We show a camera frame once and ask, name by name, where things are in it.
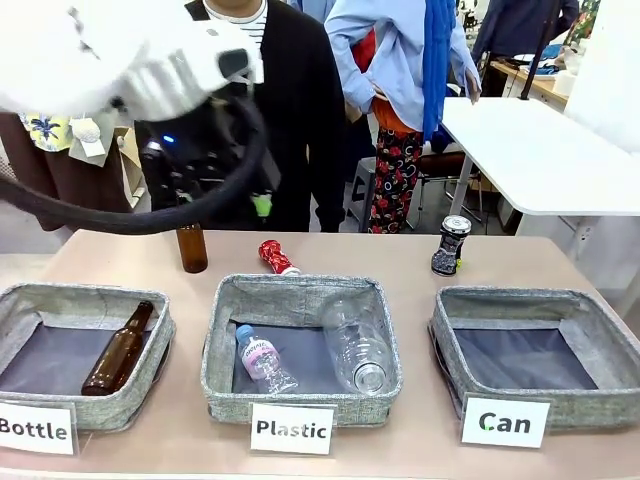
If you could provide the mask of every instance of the striped shirt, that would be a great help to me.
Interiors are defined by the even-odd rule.
[[[262,5],[260,5],[260,8],[256,13],[254,13],[250,17],[244,18],[228,17],[226,15],[222,15],[213,10],[213,8],[211,8],[207,4],[206,0],[202,0],[202,3],[204,3],[204,8],[207,10],[209,18],[218,18],[220,20],[227,20],[228,22],[235,23],[242,30],[244,30],[247,35],[249,35],[253,39],[253,41],[256,42],[258,48],[260,48],[260,46],[262,45],[262,37],[264,35],[264,27],[267,23],[267,0],[262,0]]]

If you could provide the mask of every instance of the label card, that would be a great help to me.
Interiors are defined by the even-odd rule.
[[[80,143],[82,144],[82,148],[84,149],[84,153],[87,155],[87,157],[97,157],[98,155],[105,155],[107,153],[105,152],[100,140],[93,143],[87,143],[83,141],[81,141]]]
[[[540,448],[550,403],[468,397],[462,443]]]
[[[0,403],[0,446],[39,453],[74,454],[71,410]]]
[[[328,455],[333,409],[253,404],[251,449]]]

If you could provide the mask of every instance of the red bag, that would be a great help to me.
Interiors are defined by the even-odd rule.
[[[371,30],[362,41],[351,48],[353,59],[361,72],[366,72],[376,53],[376,34]]]

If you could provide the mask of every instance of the blue scarf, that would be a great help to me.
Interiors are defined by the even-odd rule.
[[[442,120],[449,71],[451,32],[456,24],[455,0],[426,0],[422,93],[424,138],[431,138]]]

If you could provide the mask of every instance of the stool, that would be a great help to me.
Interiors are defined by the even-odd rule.
[[[376,158],[369,157],[360,160],[356,168],[356,176],[353,178],[351,200],[347,207],[347,215],[358,220],[358,231],[360,233],[367,233],[369,231],[373,193],[376,188],[375,178]],[[364,186],[364,192],[358,192],[358,188],[361,186]],[[362,202],[362,206],[358,208],[356,202]]]

